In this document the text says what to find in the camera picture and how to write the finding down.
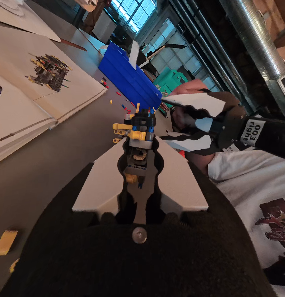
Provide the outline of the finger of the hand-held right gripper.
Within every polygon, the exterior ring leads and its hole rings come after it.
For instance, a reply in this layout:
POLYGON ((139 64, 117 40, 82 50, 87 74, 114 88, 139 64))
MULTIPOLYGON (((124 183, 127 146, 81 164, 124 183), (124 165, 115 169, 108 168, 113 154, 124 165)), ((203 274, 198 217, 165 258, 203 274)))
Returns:
POLYGON ((193 111, 203 111, 205 117, 217 117, 223 112, 225 102, 214 98, 207 93, 180 94, 163 97, 162 101, 173 106, 191 109, 193 111))
POLYGON ((214 144, 211 137, 203 131, 195 134, 168 132, 166 136, 161 136, 170 147, 194 153, 213 153, 214 144))

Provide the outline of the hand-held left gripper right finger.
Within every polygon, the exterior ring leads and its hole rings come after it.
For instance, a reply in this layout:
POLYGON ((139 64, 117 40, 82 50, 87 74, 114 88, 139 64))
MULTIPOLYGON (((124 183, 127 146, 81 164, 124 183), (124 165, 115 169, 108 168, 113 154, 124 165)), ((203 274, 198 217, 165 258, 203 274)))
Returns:
POLYGON ((152 144, 154 190, 147 200, 147 224, 160 224, 168 213, 179 218, 186 212, 208 209, 208 203, 189 166, 189 162, 160 137, 152 144))

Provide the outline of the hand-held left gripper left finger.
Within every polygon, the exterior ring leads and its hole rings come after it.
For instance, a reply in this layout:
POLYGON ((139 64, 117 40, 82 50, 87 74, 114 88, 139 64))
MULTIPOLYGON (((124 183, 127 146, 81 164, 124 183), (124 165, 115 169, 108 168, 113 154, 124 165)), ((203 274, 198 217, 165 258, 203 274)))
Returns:
POLYGON ((93 212, 101 219, 112 213, 118 223, 134 221, 137 203, 127 191, 123 174, 127 166, 127 139, 123 138, 94 162, 82 189, 72 206, 74 212, 93 212))

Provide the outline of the lego car chassis model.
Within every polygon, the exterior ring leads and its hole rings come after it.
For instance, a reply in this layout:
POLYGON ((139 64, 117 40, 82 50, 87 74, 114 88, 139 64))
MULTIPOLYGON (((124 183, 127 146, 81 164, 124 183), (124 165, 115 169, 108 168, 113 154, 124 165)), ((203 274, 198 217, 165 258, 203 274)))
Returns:
POLYGON ((114 134, 118 136, 113 139, 113 143, 117 144, 123 139, 128 143, 127 167, 124 170, 126 182, 136 183, 138 189, 142 189, 145 182, 148 154, 155 136, 155 124, 155 109, 140 109, 140 103, 137 103, 135 113, 128 111, 125 114, 124 123, 112 125, 114 134))

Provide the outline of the lego instruction booklet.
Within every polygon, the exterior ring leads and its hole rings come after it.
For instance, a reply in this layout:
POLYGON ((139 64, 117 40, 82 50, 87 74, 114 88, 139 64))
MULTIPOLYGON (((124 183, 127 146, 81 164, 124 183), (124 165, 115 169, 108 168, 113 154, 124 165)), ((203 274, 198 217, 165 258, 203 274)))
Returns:
POLYGON ((106 91, 47 37, 0 26, 0 162, 106 91))

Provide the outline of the person's right forearm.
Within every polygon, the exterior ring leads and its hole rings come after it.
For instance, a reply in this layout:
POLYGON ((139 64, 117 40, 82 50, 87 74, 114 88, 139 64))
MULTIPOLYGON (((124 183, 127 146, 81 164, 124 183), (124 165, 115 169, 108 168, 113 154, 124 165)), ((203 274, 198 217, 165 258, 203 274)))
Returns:
POLYGON ((203 156, 193 152, 185 152, 185 158, 193 163, 206 176, 208 176, 208 165, 214 157, 215 154, 203 156))

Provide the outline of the scattered small lego pieces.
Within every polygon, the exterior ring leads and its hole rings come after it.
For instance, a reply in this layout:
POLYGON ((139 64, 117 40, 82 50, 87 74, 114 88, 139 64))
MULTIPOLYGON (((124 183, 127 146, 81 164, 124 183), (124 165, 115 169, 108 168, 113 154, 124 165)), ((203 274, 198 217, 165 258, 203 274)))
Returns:
POLYGON ((123 110, 125 114, 134 114, 136 112, 136 107, 133 106, 130 101, 122 94, 120 91, 105 75, 102 75, 100 79, 100 84, 106 89, 106 101, 111 107, 116 107, 118 110, 123 110))

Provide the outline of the yellow lego block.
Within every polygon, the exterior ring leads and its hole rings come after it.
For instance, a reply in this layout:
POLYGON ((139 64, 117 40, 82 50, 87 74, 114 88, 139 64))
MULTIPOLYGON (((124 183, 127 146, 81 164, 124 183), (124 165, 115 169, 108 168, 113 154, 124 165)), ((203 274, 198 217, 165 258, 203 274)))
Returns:
POLYGON ((0 256, 8 254, 17 235, 18 230, 6 230, 3 232, 0 238, 0 256))

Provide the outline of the person's right hand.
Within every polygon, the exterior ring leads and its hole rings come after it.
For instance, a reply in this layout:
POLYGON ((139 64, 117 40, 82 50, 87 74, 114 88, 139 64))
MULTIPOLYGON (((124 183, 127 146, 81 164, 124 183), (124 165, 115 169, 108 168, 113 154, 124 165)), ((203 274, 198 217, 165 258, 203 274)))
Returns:
MULTIPOLYGON (((198 93, 210 93, 211 91, 200 80, 194 79, 192 81, 181 84, 175 88, 170 95, 182 95, 182 94, 198 94, 198 93)), ((190 128, 195 128, 195 119, 186 113, 184 107, 175 106, 172 113, 174 126, 178 132, 185 133, 190 128)))

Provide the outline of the teal tote bag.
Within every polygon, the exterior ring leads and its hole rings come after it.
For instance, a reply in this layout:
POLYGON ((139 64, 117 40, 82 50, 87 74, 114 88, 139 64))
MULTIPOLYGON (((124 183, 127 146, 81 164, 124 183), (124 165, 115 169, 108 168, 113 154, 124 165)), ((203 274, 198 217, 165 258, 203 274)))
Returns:
POLYGON ((184 74, 174 69, 165 68, 154 80, 153 84, 161 92, 162 98, 167 97, 179 85, 188 82, 184 74))

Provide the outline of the blue plastic bin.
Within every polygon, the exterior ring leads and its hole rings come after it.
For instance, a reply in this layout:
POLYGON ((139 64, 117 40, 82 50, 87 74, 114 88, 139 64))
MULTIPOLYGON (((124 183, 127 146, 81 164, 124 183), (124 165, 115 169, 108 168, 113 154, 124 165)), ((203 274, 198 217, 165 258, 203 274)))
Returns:
POLYGON ((107 46, 99 69, 128 101, 135 106, 139 103, 140 109, 157 109, 161 104, 161 92, 139 66, 133 68, 126 51, 112 41, 107 46))

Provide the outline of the white paper slip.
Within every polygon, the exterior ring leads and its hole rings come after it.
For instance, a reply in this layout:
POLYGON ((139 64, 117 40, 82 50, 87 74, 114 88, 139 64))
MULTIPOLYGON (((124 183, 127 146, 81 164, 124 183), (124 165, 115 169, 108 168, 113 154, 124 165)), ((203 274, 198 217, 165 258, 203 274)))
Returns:
POLYGON ((137 69, 137 58, 139 54, 139 44, 134 40, 132 42, 132 47, 129 55, 129 63, 134 68, 137 69))

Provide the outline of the white cabinet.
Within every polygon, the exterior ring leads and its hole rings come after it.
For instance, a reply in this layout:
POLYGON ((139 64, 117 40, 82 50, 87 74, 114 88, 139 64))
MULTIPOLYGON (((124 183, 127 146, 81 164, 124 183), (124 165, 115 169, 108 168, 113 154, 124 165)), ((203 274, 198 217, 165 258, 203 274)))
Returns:
POLYGON ((92 33, 99 41, 106 44, 117 26, 117 23, 105 11, 102 11, 92 33))

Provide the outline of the white board stand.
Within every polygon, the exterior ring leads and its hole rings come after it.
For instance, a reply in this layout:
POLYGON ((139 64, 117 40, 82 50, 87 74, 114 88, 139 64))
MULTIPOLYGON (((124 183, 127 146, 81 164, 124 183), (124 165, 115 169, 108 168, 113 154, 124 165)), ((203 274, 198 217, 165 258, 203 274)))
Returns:
POLYGON ((25 3, 0 1, 0 22, 60 42, 58 35, 25 3))

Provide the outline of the metal air duct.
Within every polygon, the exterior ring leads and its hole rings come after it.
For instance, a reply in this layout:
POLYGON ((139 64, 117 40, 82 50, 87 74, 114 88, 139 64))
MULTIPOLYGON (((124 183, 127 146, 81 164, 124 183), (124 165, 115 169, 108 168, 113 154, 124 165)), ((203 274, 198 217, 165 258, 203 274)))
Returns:
POLYGON ((265 81, 285 75, 285 62, 278 53, 264 20, 252 0, 220 0, 233 27, 265 81))

